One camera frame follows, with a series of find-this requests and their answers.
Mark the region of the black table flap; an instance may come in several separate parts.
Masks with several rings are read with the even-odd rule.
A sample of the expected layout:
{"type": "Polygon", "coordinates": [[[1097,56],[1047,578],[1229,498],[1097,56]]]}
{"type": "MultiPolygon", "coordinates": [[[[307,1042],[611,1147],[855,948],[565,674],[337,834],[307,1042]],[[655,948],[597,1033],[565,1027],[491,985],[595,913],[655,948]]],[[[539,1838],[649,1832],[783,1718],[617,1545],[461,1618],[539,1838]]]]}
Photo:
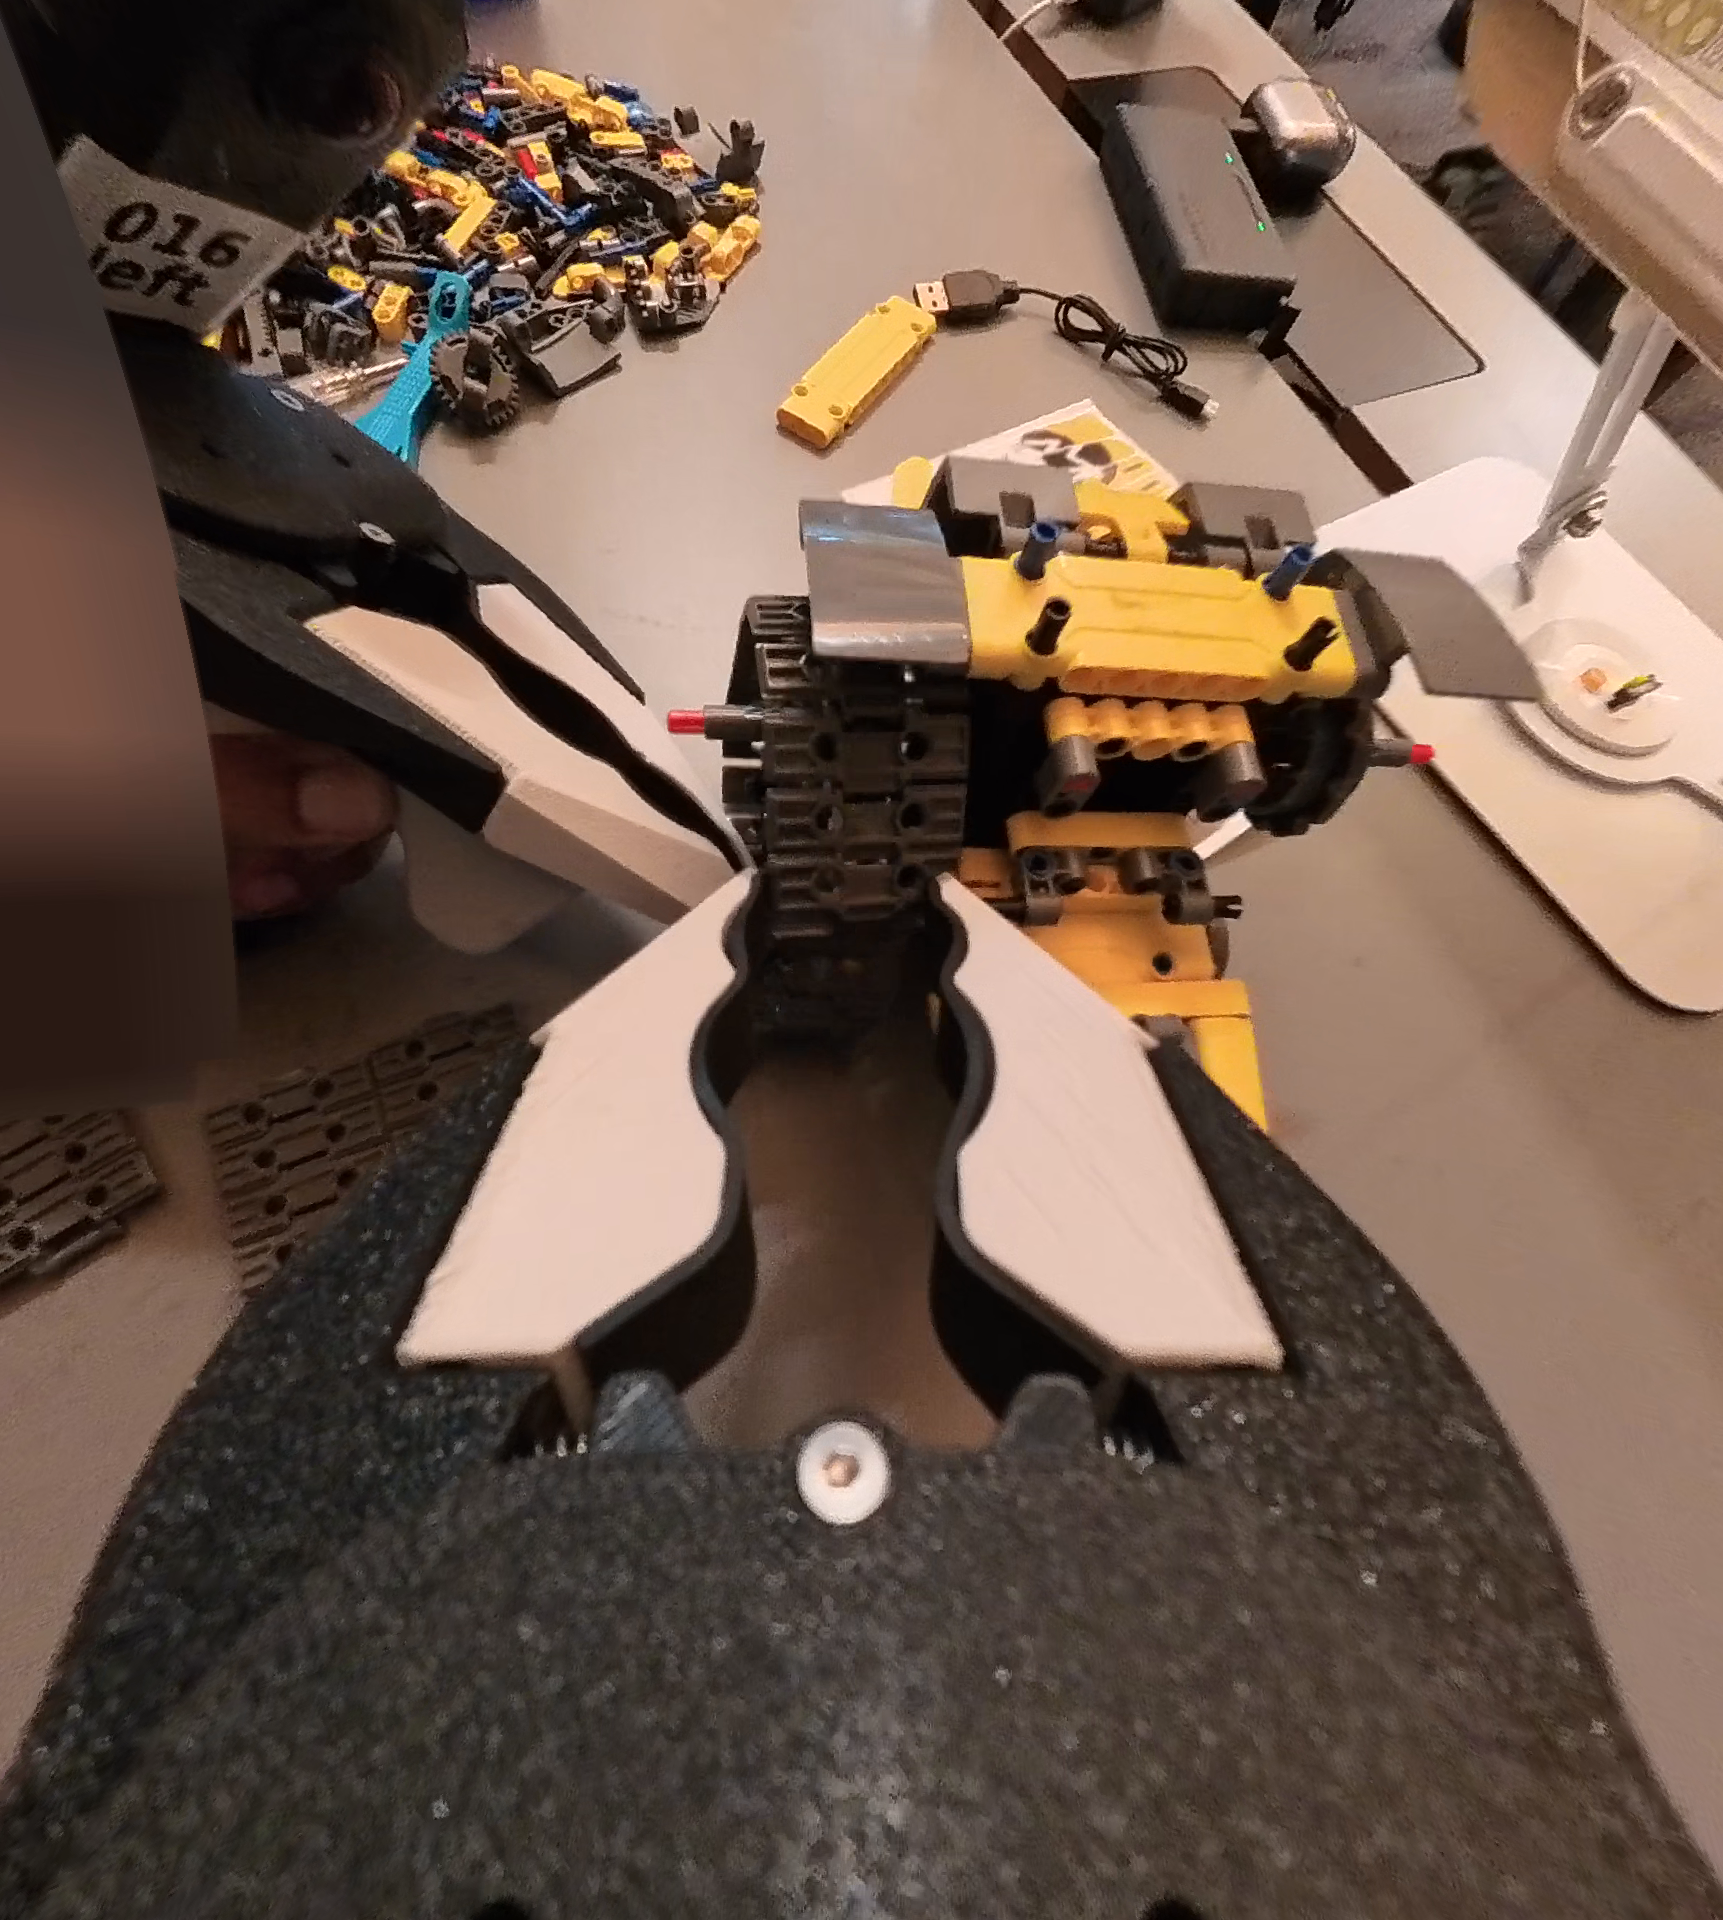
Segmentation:
{"type": "MultiPolygon", "coordinates": [[[[1027,43],[1021,62],[1097,163],[1099,113],[1111,104],[1201,108],[1217,113],[1233,131],[1249,93],[1259,84],[1285,79],[1271,76],[1229,90],[1195,63],[1069,78],[1051,65],[1041,43],[1027,43]]],[[[1341,409],[1439,385],[1479,368],[1473,348],[1339,209],[1333,190],[1349,167],[1351,162],[1311,203],[1291,209],[1265,203],[1297,275],[1273,323],[1257,333],[1211,331],[1251,337],[1267,356],[1295,360],[1341,409]]]]}

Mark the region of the black power bank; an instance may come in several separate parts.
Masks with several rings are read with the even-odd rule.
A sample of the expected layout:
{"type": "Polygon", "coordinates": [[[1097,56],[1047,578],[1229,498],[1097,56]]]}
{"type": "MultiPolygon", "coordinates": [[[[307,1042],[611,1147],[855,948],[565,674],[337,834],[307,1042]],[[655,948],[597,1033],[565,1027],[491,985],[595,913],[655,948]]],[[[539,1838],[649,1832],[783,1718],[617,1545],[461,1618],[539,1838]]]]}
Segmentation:
{"type": "Polygon", "coordinates": [[[1163,328],[1257,333],[1297,275],[1229,126],[1211,109],[1117,101],[1099,170],[1163,328]]]}

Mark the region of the printed instruction sheet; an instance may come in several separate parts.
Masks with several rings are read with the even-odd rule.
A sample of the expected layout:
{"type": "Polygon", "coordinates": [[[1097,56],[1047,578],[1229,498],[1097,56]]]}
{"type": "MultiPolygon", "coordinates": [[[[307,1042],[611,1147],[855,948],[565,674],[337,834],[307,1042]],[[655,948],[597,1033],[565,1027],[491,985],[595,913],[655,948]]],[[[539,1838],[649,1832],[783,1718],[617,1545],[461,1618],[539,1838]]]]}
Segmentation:
{"type": "Polygon", "coordinates": [[[885,477],[845,490],[851,506],[907,508],[937,517],[979,517],[999,532],[1025,532],[1037,508],[1071,509],[1095,494],[1105,511],[1125,511],[1177,537],[1191,529],[1175,476],[1089,401],[1059,406],[947,454],[911,456],[885,477]]]}

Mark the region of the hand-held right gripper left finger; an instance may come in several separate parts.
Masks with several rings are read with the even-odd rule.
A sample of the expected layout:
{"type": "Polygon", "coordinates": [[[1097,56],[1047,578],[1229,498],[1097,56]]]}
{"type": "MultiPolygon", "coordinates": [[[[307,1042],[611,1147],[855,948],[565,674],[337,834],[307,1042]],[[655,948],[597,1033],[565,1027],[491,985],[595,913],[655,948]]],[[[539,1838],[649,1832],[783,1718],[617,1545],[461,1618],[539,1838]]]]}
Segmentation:
{"type": "Polygon", "coordinates": [[[583,1424],[595,1341],[729,1214],[729,1145],[695,1086],[737,984],[755,878],[715,888],[537,1033],[529,1070],[393,1355],[409,1369],[541,1365],[583,1424]]]}

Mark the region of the yellow toy brick robot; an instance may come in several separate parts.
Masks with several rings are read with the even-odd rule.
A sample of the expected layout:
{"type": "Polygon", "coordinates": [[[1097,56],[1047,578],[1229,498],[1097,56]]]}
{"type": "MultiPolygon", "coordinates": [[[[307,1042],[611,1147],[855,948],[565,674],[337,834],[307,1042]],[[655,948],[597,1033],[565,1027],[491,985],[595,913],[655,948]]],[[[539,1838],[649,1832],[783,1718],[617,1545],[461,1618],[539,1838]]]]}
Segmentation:
{"type": "Polygon", "coordinates": [[[1319,546],[1297,491],[1187,485],[1191,529],[1129,495],[1025,532],[905,506],[807,500],[799,541],[821,659],[949,674],[969,690],[959,880],[1139,1024],[1177,1030],[1265,1128],[1247,990],[1227,975],[1195,826],[1273,837],[1329,821],[1379,766],[1391,671],[1453,651],[1471,616],[1389,559],[1319,546]]]}

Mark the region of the small silver device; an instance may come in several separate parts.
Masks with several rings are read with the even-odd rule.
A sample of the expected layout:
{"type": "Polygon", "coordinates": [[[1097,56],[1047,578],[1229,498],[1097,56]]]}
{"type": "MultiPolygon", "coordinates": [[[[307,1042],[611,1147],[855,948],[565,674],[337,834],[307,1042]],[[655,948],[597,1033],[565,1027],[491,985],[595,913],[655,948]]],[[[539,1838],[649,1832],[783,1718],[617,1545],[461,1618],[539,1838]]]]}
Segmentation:
{"type": "Polygon", "coordinates": [[[1263,203],[1289,212],[1311,203],[1349,166],[1357,126],[1327,86],[1275,78],[1243,101],[1233,137],[1263,203]]]}

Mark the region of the turquoise brick separator tool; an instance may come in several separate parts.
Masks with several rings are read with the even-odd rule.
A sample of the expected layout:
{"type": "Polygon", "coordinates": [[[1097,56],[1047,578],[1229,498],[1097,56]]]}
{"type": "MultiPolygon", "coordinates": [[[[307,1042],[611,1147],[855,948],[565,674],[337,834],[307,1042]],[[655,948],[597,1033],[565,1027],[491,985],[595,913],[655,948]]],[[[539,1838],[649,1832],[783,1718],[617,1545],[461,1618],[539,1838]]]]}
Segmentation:
{"type": "Polygon", "coordinates": [[[471,282],[459,272],[439,272],[419,343],[375,403],[353,420],[357,431],[407,468],[419,462],[421,440],[439,400],[437,375],[465,362],[471,303],[471,282]]]}

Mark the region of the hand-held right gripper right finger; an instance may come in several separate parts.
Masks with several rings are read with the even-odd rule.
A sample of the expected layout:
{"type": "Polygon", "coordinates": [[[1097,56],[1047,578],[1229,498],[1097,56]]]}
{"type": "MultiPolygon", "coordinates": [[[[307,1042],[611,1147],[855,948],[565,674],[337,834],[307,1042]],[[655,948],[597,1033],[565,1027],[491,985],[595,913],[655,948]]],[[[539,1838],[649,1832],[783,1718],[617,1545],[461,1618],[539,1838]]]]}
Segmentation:
{"type": "Polygon", "coordinates": [[[1173,1100],[1183,1048],[945,876],[939,1036],[959,1092],[935,1175],[929,1309],[1001,1420],[1029,1380],[1101,1424],[1155,1380],[1275,1375],[1285,1339],[1173,1100]]]}

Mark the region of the yellow toy brick panel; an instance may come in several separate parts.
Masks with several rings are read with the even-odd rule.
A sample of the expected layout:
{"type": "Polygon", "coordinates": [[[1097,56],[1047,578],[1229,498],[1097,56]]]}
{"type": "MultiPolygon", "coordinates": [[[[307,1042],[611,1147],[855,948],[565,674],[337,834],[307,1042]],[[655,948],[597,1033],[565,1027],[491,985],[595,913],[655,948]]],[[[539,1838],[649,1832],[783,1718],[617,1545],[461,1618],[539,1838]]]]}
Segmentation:
{"type": "Polygon", "coordinates": [[[777,429],[813,452],[843,440],[919,360],[937,315],[893,295],[869,305],[787,389],[777,429]]]}

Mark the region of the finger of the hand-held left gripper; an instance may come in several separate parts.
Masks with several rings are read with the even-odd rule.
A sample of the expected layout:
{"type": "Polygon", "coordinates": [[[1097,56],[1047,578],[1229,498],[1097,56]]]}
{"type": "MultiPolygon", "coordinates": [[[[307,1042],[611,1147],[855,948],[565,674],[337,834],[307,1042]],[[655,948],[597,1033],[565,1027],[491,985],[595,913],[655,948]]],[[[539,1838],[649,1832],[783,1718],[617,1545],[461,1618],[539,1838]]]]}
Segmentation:
{"type": "Polygon", "coordinates": [[[475,658],[531,720],[603,762],[657,814],[741,848],[641,694],[517,585],[475,588],[475,658]]]}
{"type": "Polygon", "coordinates": [[[493,854],[661,924],[681,920],[739,870],[733,854],[651,804],[609,759],[517,708],[489,664],[455,637],[353,606],[313,617],[309,632],[487,756],[501,787],[475,837],[493,854]]]}

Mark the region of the pile of toy brick parts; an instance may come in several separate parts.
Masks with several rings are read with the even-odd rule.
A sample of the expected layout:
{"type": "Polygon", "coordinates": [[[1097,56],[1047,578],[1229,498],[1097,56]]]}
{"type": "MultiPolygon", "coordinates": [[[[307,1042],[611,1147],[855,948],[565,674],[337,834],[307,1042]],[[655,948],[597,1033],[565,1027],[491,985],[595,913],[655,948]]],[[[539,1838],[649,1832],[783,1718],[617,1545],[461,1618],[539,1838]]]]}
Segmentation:
{"type": "Polygon", "coordinates": [[[369,406],[473,286],[465,362],[433,420],[505,429],[619,366],[627,337],[703,330],[761,243],[749,119],[661,112],[613,78],[475,62],[203,346],[305,400],[369,406]]]}

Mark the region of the person's left hand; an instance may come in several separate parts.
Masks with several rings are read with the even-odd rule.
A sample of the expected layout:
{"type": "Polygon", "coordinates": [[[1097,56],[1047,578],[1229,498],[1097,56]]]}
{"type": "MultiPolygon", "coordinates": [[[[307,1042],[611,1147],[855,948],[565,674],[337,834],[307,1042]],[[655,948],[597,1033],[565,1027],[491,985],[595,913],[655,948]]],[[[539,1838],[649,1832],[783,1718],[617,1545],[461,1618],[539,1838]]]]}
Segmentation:
{"type": "Polygon", "coordinates": [[[281,732],[211,732],[231,915],[297,915],[365,878],[395,829],[393,784],[281,732]]]}

